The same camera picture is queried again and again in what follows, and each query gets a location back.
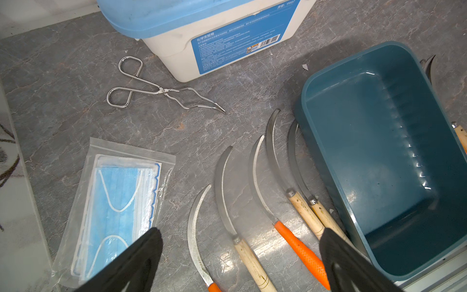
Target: teal plastic basin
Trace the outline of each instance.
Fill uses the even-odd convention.
[[[382,43],[313,74],[295,116],[352,242],[388,278],[467,240],[467,156],[409,48]]]

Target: plastic bag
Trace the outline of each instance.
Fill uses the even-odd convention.
[[[157,226],[175,156],[91,138],[51,283],[77,288]]]

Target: orange handle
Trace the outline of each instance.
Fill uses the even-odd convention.
[[[217,287],[216,283],[212,283],[211,285],[209,285],[209,287],[207,288],[209,292],[222,292],[219,287]]]
[[[274,224],[276,230],[282,235],[282,237],[287,241],[287,243],[293,248],[294,252],[305,264],[306,268],[310,271],[313,276],[321,283],[323,286],[330,290],[329,281],[327,280],[326,271],[324,269],[323,262],[315,255],[315,253],[306,247],[303,242],[293,235],[282,222],[278,221]]]

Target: serrated blade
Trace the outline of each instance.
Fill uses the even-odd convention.
[[[198,219],[199,209],[201,208],[204,197],[210,189],[211,185],[207,185],[204,190],[202,190],[198,196],[196,196],[195,201],[193,202],[193,206],[191,206],[187,228],[188,250],[190,251],[191,259],[193,260],[196,269],[206,283],[206,286],[208,287],[213,283],[213,280],[211,276],[209,276],[206,266],[201,259],[201,255],[199,254],[198,241],[196,240],[196,221]]]
[[[261,210],[269,218],[269,220],[271,220],[272,224],[275,224],[278,219],[276,216],[274,216],[274,213],[272,213],[271,209],[269,209],[268,205],[266,204],[266,201],[261,194],[256,176],[256,163],[258,161],[258,153],[260,152],[260,147],[263,140],[264,135],[261,135],[261,137],[256,141],[256,143],[253,145],[253,148],[251,149],[250,160],[248,162],[248,182],[250,184],[253,199],[258,204],[258,206],[260,206],[260,208],[263,206]]]
[[[272,173],[274,173],[277,182],[285,192],[288,192],[290,185],[282,176],[279,163],[277,162],[276,150],[274,149],[274,128],[276,126],[276,119],[280,111],[280,109],[276,109],[269,118],[268,127],[266,129],[266,153],[268,154],[269,166],[272,170]]]
[[[229,159],[233,148],[233,146],[227,147],[217,162],[214,179],[214,192],[216,193],[216,204],[222,223],[224,223],[227,231],[234,239],[238,237],[238,234],[234,225],[232,224],[232,221],[230,220],[229,213],[227,212],[226,200],[224,198],[224,172],[226,170],[227,160]]]
[[[314,197],[303,180],[302,174],[300,173],[300,169],[298,168],[297,157],[295,156],[295,137],[297,134],[297,130],[298,122],[297,120],[294,120],[289,130],[289,140],[287,142],[290,169],[292,170],[293,177],[295,178],[298,187],[302,191],[302,194],[307,200],[312,200],[314,199]]]

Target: wooden handle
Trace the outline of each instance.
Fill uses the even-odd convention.
[[[253,280],[255,280],[258,285],[258,288],[260,288],[262,292],[277,292],[245,240],[242,239],[238,244],[235,244],[234,247],[240,255],[242,262],[247,266],[247,269],[253,277]]]
[[[310,271],[313,276],[321,283],[323,286],[330,290],[329,281],[327,280],[326,271],[324,269],[323,262],[315,255],[315,253],[309,249],[306,245],[303,244],[295,235],[290,231],[282,222],[278,221],[274,227],[282,235],[282,237],[287,241],[287,243],[292,247],[294,252],[305,264],[305,267]]]
[[[296,192],[293,197],[289,198],[289,200],[292,202],[292,205],[298,211],[300,216],[302,216],[303,220],[305,220],[306,224],[310,227],[316,237],[321,239],[321,236],[324,232],[324,225],[321,223],[318,217],[316,217],[315,213],[313,213],[303,197]]]
[[[219,287],[217,287],[216,283],[212,283],[211,285],[209,285],[209,287],[207,288],[207,290],[209,292],[222,292]]]
[[[457,137],[459,138],[460,143],[464,147],[464,151],[467,152],[467,133],[462,128],[461,125],[458,125],[457,127],[454,128],[454,131],[456,131]]]
[[[344,231],[340,229],[339,225],[337,225],[334,218],[332,218],[331,214],[324,208],[323,204],[320,201],[317,201],[316,204],[311,206],[312,210],[315,212],[316,216],[318,216],[319,220],[323,223],[324,227],[332,229],[337,235],[339,235],[345,242],[347,242],[350,246],[354,246],[350,239],[346,236]]]

